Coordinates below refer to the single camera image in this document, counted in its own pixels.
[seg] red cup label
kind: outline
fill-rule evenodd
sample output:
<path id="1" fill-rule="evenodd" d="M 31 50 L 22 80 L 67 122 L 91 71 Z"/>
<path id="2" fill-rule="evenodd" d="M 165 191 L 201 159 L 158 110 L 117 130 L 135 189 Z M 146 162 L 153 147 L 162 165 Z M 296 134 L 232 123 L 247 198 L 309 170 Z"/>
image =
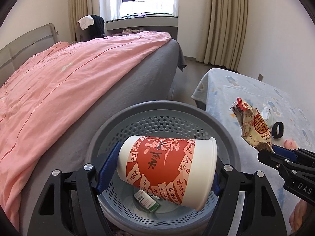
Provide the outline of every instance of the red cup label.
<path id="1" fill-rule="evenodd" d="M 127 160 L 128 183 L 181 204 L 195 143 L 194 139 L 140 137 L 131 148 Z"/>

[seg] black ring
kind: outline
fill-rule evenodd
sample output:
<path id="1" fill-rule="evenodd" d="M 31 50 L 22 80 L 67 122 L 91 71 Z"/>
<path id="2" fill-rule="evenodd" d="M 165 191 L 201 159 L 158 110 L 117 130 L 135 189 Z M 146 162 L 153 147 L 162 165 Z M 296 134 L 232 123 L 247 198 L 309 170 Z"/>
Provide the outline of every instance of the black ring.
<path id="1" fill-rule="evenodd" d="M 277 138 L 282 138 L 283 136 L 283 132 L 284 132 L 284 125 L 282 122 L 276 122 L 271 130 L 271 135 L 273 138 L 277 139 Z"/>

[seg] wall socket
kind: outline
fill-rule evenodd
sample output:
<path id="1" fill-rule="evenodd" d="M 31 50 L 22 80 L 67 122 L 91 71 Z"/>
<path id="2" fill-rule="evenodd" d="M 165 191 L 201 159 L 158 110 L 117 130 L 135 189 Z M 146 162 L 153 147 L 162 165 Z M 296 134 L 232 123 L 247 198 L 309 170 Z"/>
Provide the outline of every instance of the wall socket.
<path id="1" fill-rule="evenodd" d="M 262 81 L 263 78 L 264 78 L 264 76 L 263 76 L 262 74 L 259 74 L 258 80 L 259 80 L 259 81 Z"/>

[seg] metal bolt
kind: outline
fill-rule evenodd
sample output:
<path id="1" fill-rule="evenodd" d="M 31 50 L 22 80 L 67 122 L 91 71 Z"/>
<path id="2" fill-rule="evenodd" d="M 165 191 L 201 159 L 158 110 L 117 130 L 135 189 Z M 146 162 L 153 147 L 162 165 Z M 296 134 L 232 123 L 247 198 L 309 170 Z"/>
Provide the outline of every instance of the metal bolt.
<path id="1" fill-rule="evenodd" d="M 232 167 L 231 165 L 225 165 L 225 166 L 224 166 L 224 169 L 225 169 L 226 171 L 232 171 L 233 167 Z"/>
<path id="2" fill-rule="evenodd" d="M 262 171 L 257 171 L 256 174 L 257 174 L 257 176 L 259 176 L 259 177 L 264 177 L 264 175 L 265 175 Z"/>
<path id="3" fill-rule="evenodd" d="M 91 170 L 93 168 L 93 165 L 92 164 L 86 164 L 84 165 L 84 169 L 85 170 Z"/>
<path id="4" fill-rule="evenodd" d="M 53 172 L 52 172 L 52 175 L 53 176 L 58 176 L 60 174 L 60 170 L 54 170 Z"/>

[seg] white towel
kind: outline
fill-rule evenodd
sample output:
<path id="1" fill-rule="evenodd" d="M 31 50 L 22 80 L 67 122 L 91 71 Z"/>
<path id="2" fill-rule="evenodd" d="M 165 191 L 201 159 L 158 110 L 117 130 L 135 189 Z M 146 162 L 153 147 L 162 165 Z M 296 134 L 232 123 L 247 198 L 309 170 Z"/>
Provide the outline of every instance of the white towel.
<path id="1" fill-rule="evenodd" d="M 77 22 L 80 24 L 81 29 L 84 30 L 88 28 L 88 26 L 94 24 L 94 19 L 90 15 L 88 15 L 80 18 Z"/>

